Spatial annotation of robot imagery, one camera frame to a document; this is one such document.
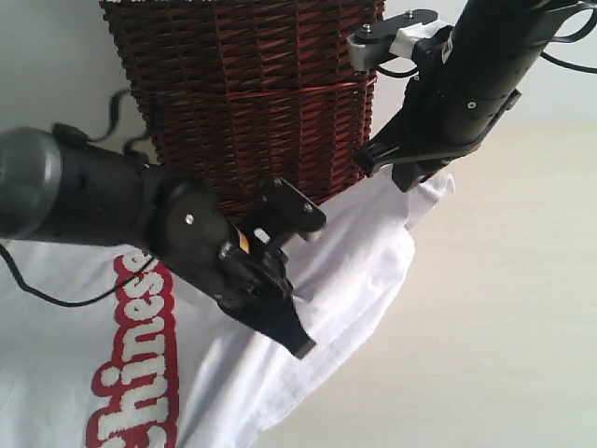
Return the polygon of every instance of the woven texture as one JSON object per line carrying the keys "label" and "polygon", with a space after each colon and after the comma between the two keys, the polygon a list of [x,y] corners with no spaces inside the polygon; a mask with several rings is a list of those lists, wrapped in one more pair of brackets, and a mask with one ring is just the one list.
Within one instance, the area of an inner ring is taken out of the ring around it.
{"label": "woven texture", "polygon": [[160,161],[233,216],[280,176],[320,203],[360,178],[375,73],[346,37],[383,0],[100,2]]}

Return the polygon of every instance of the white t-shirt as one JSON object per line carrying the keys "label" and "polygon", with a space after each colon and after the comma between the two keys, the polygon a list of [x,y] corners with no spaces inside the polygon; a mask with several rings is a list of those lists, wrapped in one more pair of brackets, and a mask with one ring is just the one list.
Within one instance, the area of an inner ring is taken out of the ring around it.
{"label": "white t-shirt", "polygon": [[[326,203],[315,243],[291,241],[289,278],[318,345],[294,359],[154,263],[92,306],[63,309],[0,269],[0,441],[6,447],[248,447],[324,382],[377,327],[414,253],[411,227],[446,192],[408,194],[387,174]],[[129,246],[13,242],[26,281],[83,301],[136,272]]]}

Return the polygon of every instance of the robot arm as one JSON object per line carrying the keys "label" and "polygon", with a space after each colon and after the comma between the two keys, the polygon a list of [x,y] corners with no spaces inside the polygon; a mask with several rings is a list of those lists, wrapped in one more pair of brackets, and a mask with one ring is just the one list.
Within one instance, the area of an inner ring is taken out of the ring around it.
{"label": "robot arm", "polygon": [[[563,23],[592,9],[583,29],[555,37]],[[418,73],[402,109],[364,147],[357,161],[366,175],[392,164],[407,191],[451,161],[477,150],[521,97],[517,86],[550,42],[575,42],[597,23],[594,2],[577,0],[469,0],[454,27],[419,9],[363,28],[348,39],[357,70],[403,57]],[[588,73],[595,73],[586,67]]]}
{"label": "robot arm", "polygon": [[89,143],[74,128],[0,134],[0,237],[75,245],[134,245],[220,308],[304,357],[281,246],[312,239],[326,217],[283,179],[234,225],[202,182]]}

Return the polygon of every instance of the black cable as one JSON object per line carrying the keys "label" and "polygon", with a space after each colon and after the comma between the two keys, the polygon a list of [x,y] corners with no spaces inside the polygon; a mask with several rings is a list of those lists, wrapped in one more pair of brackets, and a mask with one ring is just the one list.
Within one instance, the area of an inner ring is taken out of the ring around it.
{"label": "black cable", "polygon": [[[581,11],[587,11],[589,9],[592,10],[589,20],[587,21],[587,23],[585,23],[585,25],[580,30],[578,30],[576,33],[573,33],[571,35],[564,35],[562,37],[556,36],[553,38],[552,42],[559,43],[559,44],[574,44],[575,42],[578,42],[579,40],[584,39],[590,33],[592,33],[595,30],[595,28],[597,27],[597,2],[595,2],[595,0],[587,0],[587,1],[583,2],[582,4],[580,4],[576,14]],[[543,59],[545,59],[546,61],[549,61],[550,63],[555,63],[556,65],[559,65],[560,67],[563,67],[563,68],[567,68],[568,70],[574,70],[575,72],[589,73],[592,75],[597,75],[597,67],[587,67],[586,65],[578,65],[576,63],[569,63],[567,61],[563,61],[554,56],[551,56],[550,54],[546,53],[545,51],[541,53],[541,57]]]}
{"label": "black cable", "polygon": [[109,291],[106,291],[104,294],[101,294],[93,299],[89,299],[88,301],[69,302],[69,301],[60,301],[58,299],[54,299],[53,297],[49,296],[48,294],[41,292],[39,289],[35,289],[34,287],[30,287],[29,285],[27,285],[27,282],[25,282],[25,280],[22,278],[21,271],[19,271],[19,267],[17,266],[17,263],[10,255],[10,252],[8,252],[8,250],[3,245],[0,245],[0,257],[2,257],[4,259],[4,261],[6,262],[6,264],[8,266],[8,269],[10,270],[10,273],[12,273],[12,276],[14,277],[15,281],[17,282],[17,285],[19,285],[19,287],[23,291],[28,292],[29,294],[33,294],[34,296],[38,297],[42,301],[47,301],[53,305],[61,306],[62,308],[80,308],[82,306],[92,305],[92,304],[100,301],[101,299],[105,299],[106,297],[115,293],[122,287],[127,286],[134,278],[141,275],[141,273],[143,273],[143,271],[145,269],[147,269],[147,266],[149,266],[149,264],[151,264],[151,262],[154,260],[154,258],[151,257],[149,259],[149,261],[146,264],[144,264],[143,267],[139,271],[137,271],[136,273],[131,275],[126,280],[116,284],[112,289],[110,289]]}
{"label": "black cable", "polygon": [[416,75],[417,73],[419,73],[418,67],[415,67],[412,70],[409,70],[408,72],[392,72],[386,68],[383,68],[381,65],[378,65],[375,69],[378,72],[380,72],[382,75],[386,75],[387,77],[394,77],[396,79],[404,79],[406,77],[412,77],[413,75]]}

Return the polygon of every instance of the wicker basket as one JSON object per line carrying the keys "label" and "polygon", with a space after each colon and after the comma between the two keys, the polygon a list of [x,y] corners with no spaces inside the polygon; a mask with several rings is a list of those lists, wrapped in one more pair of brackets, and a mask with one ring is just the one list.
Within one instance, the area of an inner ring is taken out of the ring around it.
{"label": "wicker basket", "polygon": [[100,2],[160,161],[208,179],[233,216],[281,176],[320,203],[360,178],[375,73],[346,37],[383,0]]}

